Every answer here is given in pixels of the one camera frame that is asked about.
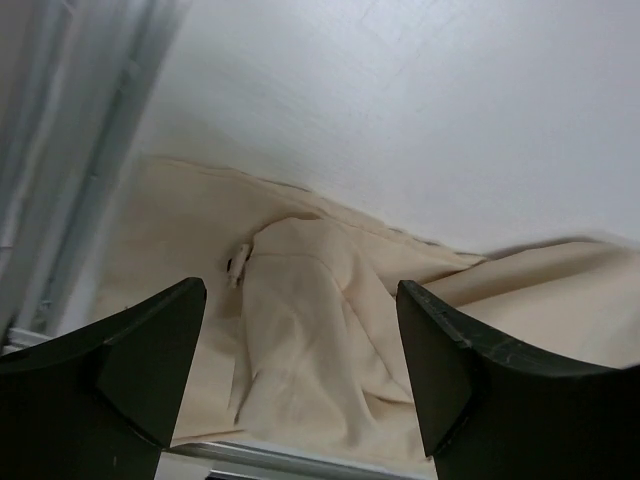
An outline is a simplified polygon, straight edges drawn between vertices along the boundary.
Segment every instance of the beige cloth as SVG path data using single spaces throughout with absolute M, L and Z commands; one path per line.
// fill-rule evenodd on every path
M 243 243 L 253 251 L 229 289 Z M 155 158 L 116 231 L 95 317 L 186 276 L 209 296 L 176 443 L 259 439 L 432 469 L 397 327 L 400 279 L 542 348 L 611 366 L 640 359 L 635 252 L 571 243 L 484 262 L 303 190 Z

